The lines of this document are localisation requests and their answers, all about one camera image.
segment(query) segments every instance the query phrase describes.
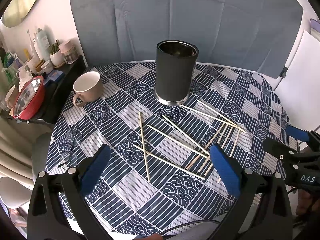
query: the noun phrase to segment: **red bowl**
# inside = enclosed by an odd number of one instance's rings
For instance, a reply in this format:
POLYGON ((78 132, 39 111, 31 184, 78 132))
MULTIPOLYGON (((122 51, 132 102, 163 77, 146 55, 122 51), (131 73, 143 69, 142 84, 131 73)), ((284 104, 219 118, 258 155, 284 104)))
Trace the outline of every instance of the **red bowl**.
POLYGON ((23 86, 14 104, 13 118, 28 120, 38 112, 44 100, 43 81, 42 76, 37 76, 23 86))

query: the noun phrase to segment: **round table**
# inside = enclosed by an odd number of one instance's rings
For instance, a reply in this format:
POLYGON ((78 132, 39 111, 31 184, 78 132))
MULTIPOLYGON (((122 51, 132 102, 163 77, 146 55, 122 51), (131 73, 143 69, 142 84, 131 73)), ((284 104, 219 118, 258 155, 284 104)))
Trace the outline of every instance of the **round table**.
MULTIPOLYGON (((196 145, 170 126, 162 115, 169 117, 203 147, 220 128, 221 122, 179 106, 159 103, 153 95, 155 62, 113 64, 86 71, 101 74, 103 95, 78 108, 72 103, 74 94, 70 94, 52 134, 46 163, 49 174, 65 172, 63 168, 58 168, 58 164, 60 154, 70 150, 65 133, 71 125, 81 130, 83 135, 81 144, 74 149, 78 164, 84 158, 93 156, 101 144, 111 147, 108 166, 94 191, 86 196, 92 211, 98 214, 107 230, 150 235, 185 222, 213 219, 228 211, 235 198, 228 194, 222 182, 218 183, 219 175, 213 168, 203 180, 148 156, 149 183, 143 153, 133 147, 142 145, 138 117, 141 111, 146 149, 186 168, 196 154, 151 130, 147 124, 196 149, 196 145)), ((277 171, 285 176, 281 161, 262 149, 262 141, 271 137, 292 148, 297 147, 297 141, 285 133, 288 116, 261 75, 238 69, 196 65, 190 97, 185 105, 216 116, 198 103, 199 99, 247 131, 240 133, 233 152, 233 157, 242 166, 263 175, 277 171)), ((226 140, 224 150, 229 154, 237 130, 233 129, 229 138, 225 135, 217 136, 214 142, 221 137, 219 143, 222 145, 226 140)), ((199 158, 190 171, 204 176, 210 162, 199 172, 203 162, 204 158, 199 158)), ((66 215, 73 218, 65 195, 60 196, 66 215)), ((186 229, 188 227, 173 230, 170 234, 186 229)))

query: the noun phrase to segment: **blue gripper pad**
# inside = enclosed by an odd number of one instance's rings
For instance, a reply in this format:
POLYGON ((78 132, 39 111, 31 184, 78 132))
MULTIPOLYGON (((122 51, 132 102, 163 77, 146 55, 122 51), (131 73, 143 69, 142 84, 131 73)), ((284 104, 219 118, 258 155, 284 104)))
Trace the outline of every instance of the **blue gripper pad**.
POLYGON ((289 136, 291 136, 291 137, 293 137, 293 138, 295 138, 295 139, 297 139, 299 141, 302 141, 302 142, 308 142, 309 141, 308 132, 300 130, 299 128, 296 128, 296 127, 293 127, 291 125, 288 125, 286 127, 286 129, 285 129, 285 132, 289 136))
POLYGON ((99 149, 100 152, 97 152, 94 157, 95 159, 92 161, 91 165, 84 172, 81 177, 81 190, 80 195, 85 197, 89 195, 94 186, 97 184, 101 174, 105 170, 108 162, 110 161, 111 150, 110 147, 104 144, 102 149, 99 149))
POLYGON ((240 178, 230 165, 228 160, 229 157, 219 145, 214 144, 210 148, 210 158, 229 194, 238 198, 240 196, 240 178))

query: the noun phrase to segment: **gray backdrop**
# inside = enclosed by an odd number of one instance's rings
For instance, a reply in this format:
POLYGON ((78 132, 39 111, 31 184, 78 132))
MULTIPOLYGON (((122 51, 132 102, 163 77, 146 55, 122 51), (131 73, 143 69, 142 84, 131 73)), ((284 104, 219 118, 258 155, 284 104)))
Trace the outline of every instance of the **gray backdrop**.
POLYGON ((167 39, 195 44, 198 62, 276 78, 297 36, 297 0, 70 0, 88 64, 155 60, 167 39))

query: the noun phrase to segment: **black cylindrical container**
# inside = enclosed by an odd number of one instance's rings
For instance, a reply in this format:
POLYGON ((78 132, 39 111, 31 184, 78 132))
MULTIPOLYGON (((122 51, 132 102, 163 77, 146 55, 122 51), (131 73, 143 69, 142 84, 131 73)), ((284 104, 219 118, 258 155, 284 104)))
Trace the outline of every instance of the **black cylindrical container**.
POLYGON ((158 43, 154 95, 159 102, 176 106, 188 100, 198 55, 197 47, 184 41, 158 43))

